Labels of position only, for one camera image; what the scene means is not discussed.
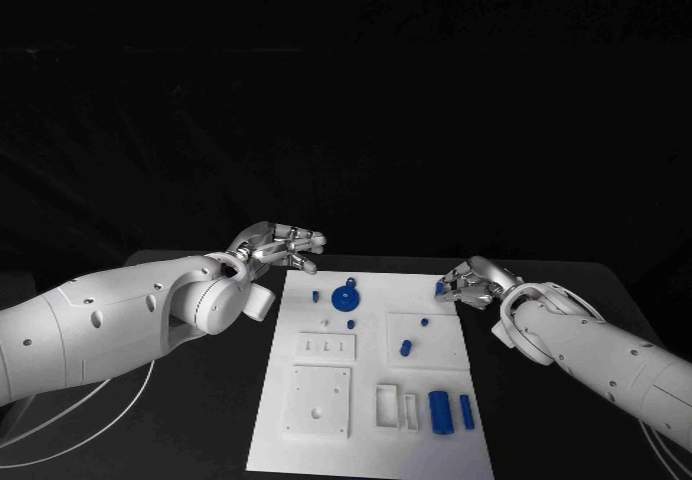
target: white paper mat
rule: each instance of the white paper mat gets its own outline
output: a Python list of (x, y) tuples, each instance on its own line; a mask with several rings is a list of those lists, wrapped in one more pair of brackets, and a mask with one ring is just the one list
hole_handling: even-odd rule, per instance
[[(332, 292), (346, 284), (349, 277), (356, 279), (360, 305), (345, 313), (332, 306)], [(421, 318), (425, 314), (456, 315), (451, 303), (434, 301), (437, 279), (434, 275), (319, 272), (311, 276), (298, 271), (287, 272), (248, 470), (411, 480), (493, 479), (470, 372), (391, 368), (388, 365), (386, 314), (417, 313)], [(320, 292), (319, 303), (313, 303), (313, 290)], [(352, 319), (356, 327), (349, 330), (346, 322)], [(329, 320), (326, 329), (323, 320)], [(355, 334), (356, 362), (297, 362), (296, 340), (303, 332)], [(458, 352), (466, 356), (466, 346)], [(350, 427), (346, 440), (291, 438), (283, 434), (284, 401), (294, 365), (350, 368)], [(404, 428), (398, 432), (375, 428), (378, 384), (398, 387), (401, 425), (404, 394), (415, 394), (418, 433), (407, 433)], [(450, 395), (451, 435), (432, 433), (428, 408), (428, 392), (432, 390), (444, 390)], [(464, 429), (458, 402), (461, 394), (471, 398), (474, 430)]]

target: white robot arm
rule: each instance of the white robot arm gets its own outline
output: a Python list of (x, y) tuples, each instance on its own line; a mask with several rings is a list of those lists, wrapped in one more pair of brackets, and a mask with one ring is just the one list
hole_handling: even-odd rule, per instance
[(225, 252), (75, 278), (0, 311), (0, 406), (127, 373), (245, 313), (261, 321), (274, 294), (252, 281), (270, 265), (317, 269), (298, 251), (326, 238), (259, 222)]
[(692, 364), (605, 322), (554, 283), (523, 283), (483, 257), (440, 279), (435, 300), (484, 309), (502, 300), (492, 331), (542, 365), (562, 370), (692, 451)]

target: dark background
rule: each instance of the dark background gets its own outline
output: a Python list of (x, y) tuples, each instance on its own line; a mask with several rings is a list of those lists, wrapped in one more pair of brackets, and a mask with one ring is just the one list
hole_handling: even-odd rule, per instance
[(0, 265), (39, 291), (270, 220), (334, 254), (600, 262), (689, 358), (682, 2), (0, 18)]

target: blue object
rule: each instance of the blue object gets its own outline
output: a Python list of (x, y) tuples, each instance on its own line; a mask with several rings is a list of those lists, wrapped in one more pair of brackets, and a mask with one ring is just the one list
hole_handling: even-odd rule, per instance
[(430, 416), (432, 418), (432, 432), (438, 435), (454, 433), (451, 424), (450, 397), (447, 392), (430, 392)]
[(411, 340), (404, 340), (399, 353), (402, 357), (408, 357), (408, 354), (411, 353)]
[(360, 295), (356, 290), (356, 279), (350, 277), (346, 285), (339, 287), (332, 294), (332, 305), (342, 312), (350, 312), (360, 303)]
[(461, 414), (464, 415), (466, 429), (473, 430), (476, 425), (473, 424), (471, 402), (469, 401), (469, 395), (460, 395), (458, 399), (461, 400)]

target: black table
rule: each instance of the black table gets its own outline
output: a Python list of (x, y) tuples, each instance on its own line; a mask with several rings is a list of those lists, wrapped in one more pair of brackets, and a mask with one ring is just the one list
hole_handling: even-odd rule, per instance
[[(206, 252), (141, 251), (127, 265), (196, 253)], [(316, 261), (320, 270), (441, 276), (461, 260), (321, 255)], [(526, 281), (554, 281), (574, 290), (614, 325), (660, 345), (603, 265), (500, 263)], [(264, 323), (241, 316), (222, 335), (183, 344), (157, 361), (144, 394), (112, 428), (62, 457), (23, 469), (0, 470), (1, 479), (297, 478), (245, 471), (284, 280), (285, 269), (274, 267), (258, 281), (277, 294)], [(556, 365), (535, 364), (490, 334), (497, 305), (480, 312), (457, 304), (457, 313), (496, 479), (666, 478), (639, 422)], [(147, 369), (117, 377), (75, 416), (10, 450), (16, 459), (3, 454), (1, 462), (39, 458), (42, 452), (55, 452), (58, 442), (69, 446), (86, 438), (130, 402)], [(89, 388), (53, 395), (81, 395)], [(39, 412), (40, 397), (32, 407)], [(42, 418), (49, 406), (43, 408)]]

